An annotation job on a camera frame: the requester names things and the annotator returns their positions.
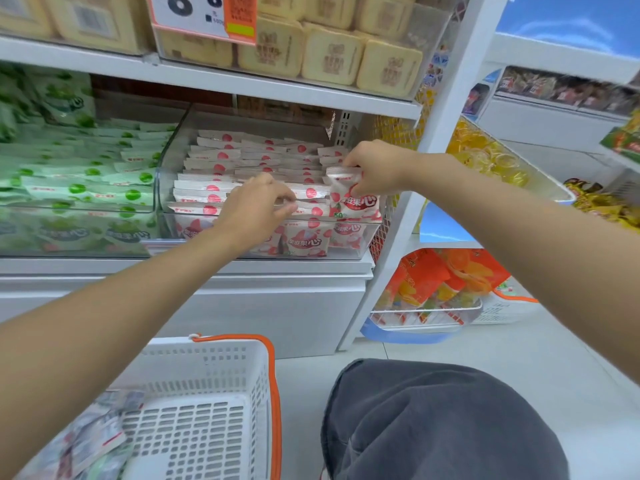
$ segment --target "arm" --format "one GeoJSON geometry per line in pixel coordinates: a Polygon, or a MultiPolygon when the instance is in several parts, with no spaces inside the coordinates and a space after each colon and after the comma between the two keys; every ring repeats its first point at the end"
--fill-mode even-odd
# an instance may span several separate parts
{"type": "Polygon", "coordinates": [[[269,175],[252,178],[186,244],[0,324],[0,478],[84,411],[204,282],[269,238],[295,210],[274,211],[278,198],[295,200],[269,175]]]}
{"type": "Polygon", "coordinates": [[[443,209],[578,337],[640,384],[640,235],[485,177],[450,155],[363,142],[356,195],[414,191],[443,209]]]}

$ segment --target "price tag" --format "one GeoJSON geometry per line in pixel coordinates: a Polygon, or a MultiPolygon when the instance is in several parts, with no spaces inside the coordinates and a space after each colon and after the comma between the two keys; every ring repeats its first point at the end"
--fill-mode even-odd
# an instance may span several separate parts
{"type": "Polygon", "coordinates": [[[148,1],[159,29],[255,45],[257,0],[148,1]]]}

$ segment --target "dark gray pants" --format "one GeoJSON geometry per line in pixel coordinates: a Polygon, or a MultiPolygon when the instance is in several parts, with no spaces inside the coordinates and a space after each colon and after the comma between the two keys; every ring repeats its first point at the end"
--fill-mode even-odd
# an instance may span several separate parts
{"type": "Polygon", "coordinates": [[[516,391],[469,367],[363,359],[322,426],[333,480],[567,480],[556,435],[516,391]]]}

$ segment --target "orange basket handle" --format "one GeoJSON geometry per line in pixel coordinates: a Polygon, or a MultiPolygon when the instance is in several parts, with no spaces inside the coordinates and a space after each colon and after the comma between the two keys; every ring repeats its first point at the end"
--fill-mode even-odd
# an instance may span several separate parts
{"type": "Polygon", "coordinates": [[[497,288],[495,290],[493,290],[493,292],[497,296],[499,296],[500,298],[507,299],[509,301],[526,301],[528,303],[540,303],[537,299],[529,298],[528,296],[508,296],[508,295],[505,295],[504,293],[502,293],[502,291],[498,291],[497,288]]]}
{"type": "Polygon", "coordinates": [[[201,333],[194,333],[189,338],[196,342],[216,342],[218,340],[257,340],[267,347],[269,354],[269,393],[271,395],[271,424],[272,432],[272,448],[273,455],[271,457],[271,475],[269,480],[280,480],[280,471],[282,469],[282,416],[280,414],[280,393],[278,391],[278,383],[276,382],[276,351],[267,337],[262,335],[215,335],[213,337],[203,337],[201,333]]]}

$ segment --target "shopping basket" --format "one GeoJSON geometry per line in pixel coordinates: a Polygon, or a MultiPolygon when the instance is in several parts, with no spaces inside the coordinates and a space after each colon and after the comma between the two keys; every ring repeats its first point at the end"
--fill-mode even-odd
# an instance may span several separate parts
{"type": "Polygon", "coordinates": [[[540,302],[511,277],[483,297],[483,311],[474,321],[474,325],[519,322],[538,313],[541,309],[540,302]]]}
{"type": "Polygon", "coordinates": [[[280,480],[273,345],[255,335],[153,339],[112,384],[145,391],[124,414],[122,480],[280,480]]]}

